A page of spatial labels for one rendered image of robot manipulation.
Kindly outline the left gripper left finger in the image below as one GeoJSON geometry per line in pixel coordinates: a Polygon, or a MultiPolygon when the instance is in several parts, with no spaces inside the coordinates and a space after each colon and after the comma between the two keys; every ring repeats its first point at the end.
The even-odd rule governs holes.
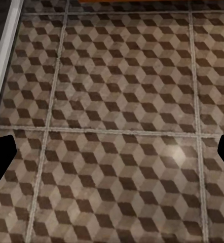
{"type": "Polygon", "coordinates": [[[0,138],[0,180],[17,154],[16,143],[12,135],[0,138]]]}

